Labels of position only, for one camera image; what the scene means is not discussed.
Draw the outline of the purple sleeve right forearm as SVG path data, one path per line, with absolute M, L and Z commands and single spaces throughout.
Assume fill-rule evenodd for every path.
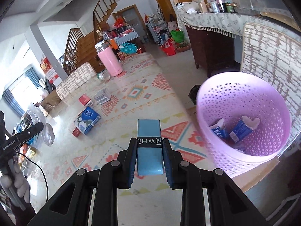
M 20 207 L 16 207 L 12 204 L 11 210 L 15 216 L 16 226 L 27 226 L 28 223 L 36 215 L 36 212 L 31 204 L 29 204 L 29 206 L 24 211 L 22 211 Z

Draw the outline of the left hand white glove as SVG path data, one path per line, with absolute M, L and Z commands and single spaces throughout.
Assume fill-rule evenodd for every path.
M 17 203 L 16 197 L 20 200 L 24 200 L 26 204 L 30 203 L 30 186 L 29 182 L 24 177 L 24 174 L 20 170 L 20 166 L 17 162 L 11 159 L 9 162 L 9 168 L 13 175 L 3 174 L 1 176 L 1 186 L 3 190 L 10 198 L 13 205 L 20 207 Z

